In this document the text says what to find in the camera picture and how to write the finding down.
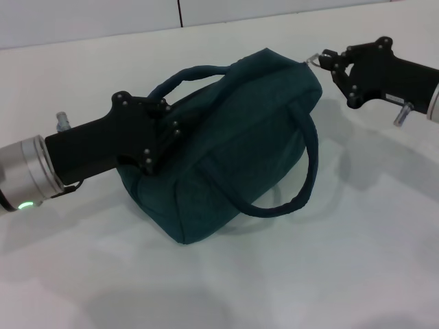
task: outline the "fabric bag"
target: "fabric bag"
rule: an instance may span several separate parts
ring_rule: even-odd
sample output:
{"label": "fabric bag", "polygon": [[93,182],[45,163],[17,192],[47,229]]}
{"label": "fabric bag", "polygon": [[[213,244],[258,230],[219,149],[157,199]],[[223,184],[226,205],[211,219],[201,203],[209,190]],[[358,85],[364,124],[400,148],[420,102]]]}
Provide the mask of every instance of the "fabric bag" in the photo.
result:
{"label": "fabric bag", "polygon": [[[231,66],[185,69],[149,97],[162,99],[183,81],[212,75],[223,78],[175,103],[157,126],[159,138],[178,140],[170,142],[175,147],[157,175],[118,168],[139,207],[184,244],[208,237],[239,212],[277,217],[302,208],[318,168],[318,137],[309,113],[322,88],[305,63],[265,49]],[[177,133],[171,128],[176,124]],[[253,206],[305,148],[308,174],[299,194],[276,208]]]}

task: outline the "bolt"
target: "bolt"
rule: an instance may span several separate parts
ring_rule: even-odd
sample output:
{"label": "bolt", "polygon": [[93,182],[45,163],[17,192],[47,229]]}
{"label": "bolt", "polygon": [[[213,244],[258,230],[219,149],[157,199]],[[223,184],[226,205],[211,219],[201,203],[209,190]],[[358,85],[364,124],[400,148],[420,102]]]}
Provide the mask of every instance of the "bolt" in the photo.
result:
{"label": "bolt", "polygon": [[396,117],[395,121],[393,121],[393,124],[397,127],[401,127],[407,118],[407,115],[414,109],[413,104],[411,103],[405,103],[403,108],[401,108],[401,111],[399,112],[398,116]]}
{"label": "bolt", "polygon": [[67,118],[66,112],[59,112],[56,114],[56,118],[58,120],[58,124],[56,125],[57,132],[63,132],[65,130],[71,129],[69,120]]}

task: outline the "white wall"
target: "white wall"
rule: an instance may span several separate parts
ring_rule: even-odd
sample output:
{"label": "white wall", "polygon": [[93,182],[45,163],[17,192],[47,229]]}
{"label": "white wall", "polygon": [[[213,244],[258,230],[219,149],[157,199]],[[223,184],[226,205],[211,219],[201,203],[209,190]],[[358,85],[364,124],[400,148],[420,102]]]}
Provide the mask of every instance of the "white wall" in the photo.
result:
{"label": "white wall", "polygon": [[[184,26],[389,0],[180,0]],[[177,0],[0,0],[0,49],[180,27]]]}
{"label": "white wall", "polygon": [[0,0],[0,49],[173,27],[177,0]]}
{"label": "white wall", "polygon": [[237,21],[389,0],[180,0],[183,25]]}

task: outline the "robotic arm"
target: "robotic arm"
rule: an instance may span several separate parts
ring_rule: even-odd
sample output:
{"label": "robotic arm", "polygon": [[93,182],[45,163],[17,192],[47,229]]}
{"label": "robotic arm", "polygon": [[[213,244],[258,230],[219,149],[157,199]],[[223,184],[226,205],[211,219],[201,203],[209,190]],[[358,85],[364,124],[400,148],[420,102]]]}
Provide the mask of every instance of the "robotic arm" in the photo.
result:
{"label": "robotic arm", "polygon": [[384,36],[373,43],[348,47],[341,55],[326,49],[309,61],[319,66],[312,62],[318,58],[319,67],[331,72],[350,108],[382,99],[403,107],[394,122],[398,127],[411,111],[439,123],[439,71],[395,57],[392,45],[393,40]]}
{"label": "robotic arm", "polygon": [[58,133],[26,139],[0,149],[0,215],[76,191],[66,186],[131,164],[154,174],[159,160],[178,143],[178,123],[161,127],[171,112],[164,99],[112,96],[103,118],[70,128],[65,113]]}
{"label": "robotic arm", "polygon": [[[392,44],[391,38],[383,37],[348,47],[341,55],[324,50],[307,62],[331,72],[350,108],[382,99],[402,106],[397,126],[411,111],[439,123],[439,71],[396,58]],[[320,65],[313,62],[317,59]],[[161,124],[170,112],[164,99],[119,92],[101,119],[70,128],[61,114],[57,134],[1,148],[0,215],[74,192],[83,180],[119,165],[135,165],[154,175],[182,142],[180,128],[197,124],[196,118]]]}

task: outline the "green led light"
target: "green led light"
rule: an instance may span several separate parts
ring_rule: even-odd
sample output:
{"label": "green led light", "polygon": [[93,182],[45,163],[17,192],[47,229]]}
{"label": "green led light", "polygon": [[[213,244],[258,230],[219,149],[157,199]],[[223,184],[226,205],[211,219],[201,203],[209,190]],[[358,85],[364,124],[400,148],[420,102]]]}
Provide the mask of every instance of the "green led light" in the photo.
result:
{"label": "green led light", "polygon": [[23,203],[19,206],[19,209],[23,209],[23,208],[30,207],[30,206],[33,206],[33,205],[34,205],[34,203],[33,203],[32,201],[23,202]]}

